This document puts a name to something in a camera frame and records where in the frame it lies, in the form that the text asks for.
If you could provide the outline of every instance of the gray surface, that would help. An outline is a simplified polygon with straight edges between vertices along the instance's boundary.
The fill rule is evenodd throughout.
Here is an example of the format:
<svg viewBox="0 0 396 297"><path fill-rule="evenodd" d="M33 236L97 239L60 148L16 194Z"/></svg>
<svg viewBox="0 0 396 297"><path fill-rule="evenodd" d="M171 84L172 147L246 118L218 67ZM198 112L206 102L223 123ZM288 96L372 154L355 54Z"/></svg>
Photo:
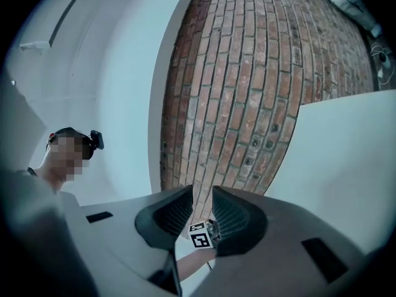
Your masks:
<svg viewBox="0 0 396 297"><path fill-rule="evenodd" d="M172 296L142 278L148 269L151 268L151 271L154 271L161 268L167 252L149 248L142 242L139 235L125 238L123 233L127 230L123 226L108 225L112 228L109 230L102 224L101 227L94 228L94 224L89 224L85 217L86 213L97 213L97 209L99 211L111 209L115 217L121 216L123 210L120 207L124 209L128 207L127 202L112 203L109 204L110 207L93 205L89 209L82 210L72 194L62 192L61 197L67 225L75 246L92 274L100 296ZM124 223L128 225L128 219L125 218ZM111 245L114 243L113 240L130 240L131 242L114 247ZM129 245L129 250L124 251L123 245ZM136 258L135 263L131 264L133 258Z"/></svg>
<svg viewBox="0 0 396 297"><path fill-rule="evenodd" d="M396 216L396 91L301 106L266 196L300 205L365 253L382 246Z"/></svg>
<svg viewBox="0 0 396 297"><path fill-rule="evenodd" d="M307 210L224 189L260 207L269 221L267 232L249 252L217 258L215 268L192 296L307 296L331 289L301 244L310 238L323 240L350 270L362 263L356 246Z"/></svg>

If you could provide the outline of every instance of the person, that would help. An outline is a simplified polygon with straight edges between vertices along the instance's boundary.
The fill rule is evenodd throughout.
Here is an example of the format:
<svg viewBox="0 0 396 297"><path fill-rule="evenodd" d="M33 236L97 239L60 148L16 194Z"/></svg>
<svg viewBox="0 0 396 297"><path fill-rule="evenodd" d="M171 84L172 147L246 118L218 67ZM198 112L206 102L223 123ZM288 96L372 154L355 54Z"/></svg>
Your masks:
<svg viewBox="0 0 396 297"><path fill-rule="evenodd" d="M206 263L214 260L215 256L215 249L200 249L179 259L177 266L180 282L196 273Z"/></svg>
<svg viewBox="0 0 396 297"><path fill-rule="evenodd" d="M177 266L180 282L196 273L205 264L208 264L208 267L211 269L209 262L215 259L216 248L220 242L220 234L217 221L207 219L205 224L207 225L207 232L214 248L199 249L178 260Z"/></svg>
<svg viewBox="0 0 396 297"><path fill-rule="evenodd" d="M58 192L65 182L73 181L74 175L82 173L82 167L96 148L94 140L72 127L65 127L49 135L43 161L37 168L29 167L28 173L43 179Z"/></svg>

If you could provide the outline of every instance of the dark hair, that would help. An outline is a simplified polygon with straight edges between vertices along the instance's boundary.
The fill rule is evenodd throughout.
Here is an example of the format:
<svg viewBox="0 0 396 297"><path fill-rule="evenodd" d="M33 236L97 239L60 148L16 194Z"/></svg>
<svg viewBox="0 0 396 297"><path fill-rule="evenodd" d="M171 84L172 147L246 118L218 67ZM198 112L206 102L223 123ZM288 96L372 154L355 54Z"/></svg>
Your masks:
<svg viewBox="0 0 396 297"><path fill-rule="evenodd" d="M90 160L93 155L93 151L95 151L95 144L92 142L92 139L89 136L86 136L83 133L80 133L73 129L72 127L64 127L54 133L54 136L49 138L50 142L54 142L58 137L76 137L81 138L82 144L82 153L84 160Z"/></svg>

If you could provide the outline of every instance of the white panel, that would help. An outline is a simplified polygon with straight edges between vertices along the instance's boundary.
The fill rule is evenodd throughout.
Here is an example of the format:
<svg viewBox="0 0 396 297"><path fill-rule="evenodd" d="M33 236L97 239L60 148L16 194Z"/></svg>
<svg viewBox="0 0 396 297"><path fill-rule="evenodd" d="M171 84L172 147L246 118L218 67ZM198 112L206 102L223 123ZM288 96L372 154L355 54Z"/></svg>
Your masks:
<svg viewBox="0 0 396 297"><path fill-rule="evenodd" d="M124 197L160 191L160 131L174 41L191 0L133 0L114 30L98 107L109 177Z"/></svg>
<svg viewBox="0 0 396 297"><path fill-rule="evenodd" d="M383 245L396 214L396 91L301 106L265 194L300 205L364 252Z"/></svg>
<svg viewBox="0 0 396 297"><path fill-rule="evenodd" d="M33 12L19 47L23 50L33 47L51 48L58 25L74 2L75 0L42 0Z"/></svg>

